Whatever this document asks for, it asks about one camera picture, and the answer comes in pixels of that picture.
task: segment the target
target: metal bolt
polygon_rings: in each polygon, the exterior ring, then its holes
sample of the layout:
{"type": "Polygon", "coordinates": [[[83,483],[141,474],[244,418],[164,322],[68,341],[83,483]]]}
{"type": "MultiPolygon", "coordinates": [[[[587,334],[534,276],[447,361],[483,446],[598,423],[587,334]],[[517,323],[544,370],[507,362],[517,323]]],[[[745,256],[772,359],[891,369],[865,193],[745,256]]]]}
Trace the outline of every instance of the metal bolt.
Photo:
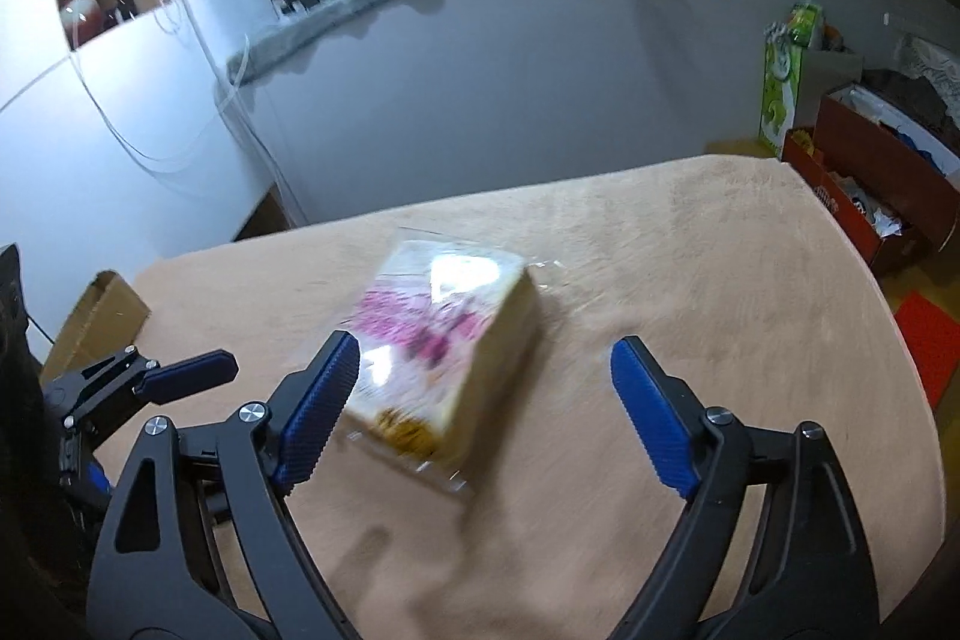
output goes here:
{"type": "Polygon", "coordinates": [[[150,434],[150,437],[155,437],[160,432],[163,432],[167,428],[167,419],[162,415],[155,415],[143,426],[143,431],[150,434]]]}
{"type": "Polygon", "coordinates": [[[807,439],[821,439],[824,437],[824,427],[813,421],[803,421],[800,424],[800,433],[807,439]]]}
{"type": "Polygon", "coordinates": [[[733,413],[727,408],[707,408],[707,420],[714,426],[726,426],[733,421],[733,413]]]}
{"type": "Polygon", "coordinates": [[[243,423],[253,423],[254,421],[260,420],[264,415],[267,414],[267,408],[264,405],[261,405],[259,402],[248,402],[246,405],[243,405],[240,408],[239,413],[240,420],[243,423]]]}

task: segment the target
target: cardboard box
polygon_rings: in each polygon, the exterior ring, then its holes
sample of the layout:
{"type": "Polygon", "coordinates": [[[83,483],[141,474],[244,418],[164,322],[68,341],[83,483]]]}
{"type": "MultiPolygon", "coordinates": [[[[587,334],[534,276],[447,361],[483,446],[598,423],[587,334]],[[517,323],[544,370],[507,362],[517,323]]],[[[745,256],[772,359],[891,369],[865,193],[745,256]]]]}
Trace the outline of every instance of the cardboard box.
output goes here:
{"type": "Polygon", "coordinates": [[[100,272],[56,336],[40,381],[53,380],[133,344],[149,314],[126,280],[114,271],[100,272]]]}
{"type": "Polygon", "coordinates": [[[813,156],[787,136],[784,162],[808,182],[875,275],[909,266],[931,245],[939,250],[947,243],[960,193],[890,130],[825,97],[812,135],[813,156]],[[910,225],[882,239],[829,172],[853,177],[910,225]]]}
{"type": "Polygon", "coordinates": [[[782,159],[784,139],[790,129],[813,126],[820,98],[859,80],[862,73],[862,55],[805,49],[786,37],[769,36],[757,137],[782,159]]]}

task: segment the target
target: box lid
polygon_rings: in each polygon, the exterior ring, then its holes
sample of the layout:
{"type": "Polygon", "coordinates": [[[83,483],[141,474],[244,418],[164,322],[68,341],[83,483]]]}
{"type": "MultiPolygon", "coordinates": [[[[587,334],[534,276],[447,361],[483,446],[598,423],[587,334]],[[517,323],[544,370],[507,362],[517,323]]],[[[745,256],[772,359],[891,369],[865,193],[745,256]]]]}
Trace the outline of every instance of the box lid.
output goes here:
{"type": "Polygon", "coordinates": [[[942,248],[960,214],[960,193],[892,133],[824,97],[813,143],[842,175],[856,178],[942,248]]]}

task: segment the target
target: orange object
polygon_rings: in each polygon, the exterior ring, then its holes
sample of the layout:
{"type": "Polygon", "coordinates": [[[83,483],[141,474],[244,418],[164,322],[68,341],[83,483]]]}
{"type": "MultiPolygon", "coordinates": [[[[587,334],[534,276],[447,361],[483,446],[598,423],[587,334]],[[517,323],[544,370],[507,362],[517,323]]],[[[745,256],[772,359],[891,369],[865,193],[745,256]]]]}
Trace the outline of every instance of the orange object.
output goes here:
{"type": "Polygon", "coordinates": [[[960,324],[915,290],[894,319],[920,372],[926,400],[936,410],[960,363],[960,324]]]}

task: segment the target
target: table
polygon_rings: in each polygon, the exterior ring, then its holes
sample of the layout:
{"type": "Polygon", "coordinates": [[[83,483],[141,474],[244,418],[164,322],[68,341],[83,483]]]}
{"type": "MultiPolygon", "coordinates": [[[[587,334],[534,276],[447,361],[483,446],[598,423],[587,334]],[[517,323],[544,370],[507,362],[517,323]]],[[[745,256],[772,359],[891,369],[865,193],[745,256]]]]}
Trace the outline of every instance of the table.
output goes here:
{"type": "MultiPolygon", "coordinates": [[[[884,615],[941,543],[940,452],[913,363],[860,257],[776,161],[707,156],[445,199],[157,263],[136,280],[152,308],[141,352],[171,362],[224,347],[240,365],[233,384],[170,405],[176,424],[266,398],[349,309],[401,226],[557,263],[536,271],[547,285],[544,340],[478,448],[470,503],[343,439],[291,496],[320,571],[367,640],[608,635],[682,507],[608,379],[608,351],[630,333],[706,405],[767,428],[826,426],[884,615]]],[[[102,448],[113,477],[152,414],[102,448]]],[[[761,493],[748,496],[709,612],[730,603],[761,493]]],[[[251,605],[235,539],[223,544],[251,605]]]]}

